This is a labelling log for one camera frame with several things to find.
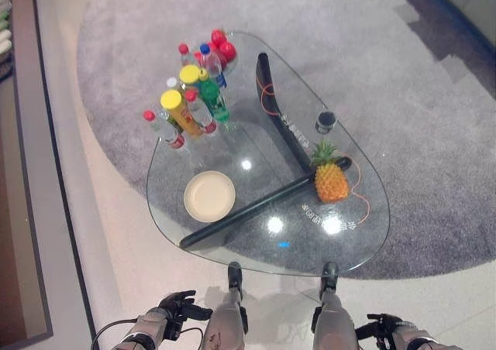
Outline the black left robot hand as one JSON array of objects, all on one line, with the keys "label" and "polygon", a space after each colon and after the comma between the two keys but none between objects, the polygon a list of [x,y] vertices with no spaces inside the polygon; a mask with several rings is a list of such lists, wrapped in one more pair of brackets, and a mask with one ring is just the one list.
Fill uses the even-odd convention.
[{"label": "black left robot hand", "polygon": [[166,296],[158,307],[167,312],[167,318],[173,321],[207,321],[212,316],[213,310],[195,304],[195,290],[174,292]]}]

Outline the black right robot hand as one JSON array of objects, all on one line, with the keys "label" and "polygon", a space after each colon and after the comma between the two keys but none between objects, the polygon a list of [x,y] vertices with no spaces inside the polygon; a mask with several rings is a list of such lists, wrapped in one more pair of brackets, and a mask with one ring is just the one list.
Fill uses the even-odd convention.
[{"label": "black right robot hand", "polygon": [[390,314],[368,314],[369,323],[358,327],[355,332],[358,340],[374,337],[377,342],[384,343],[384,339],[392,339],[392,333],[399,326],[402,319]]}]

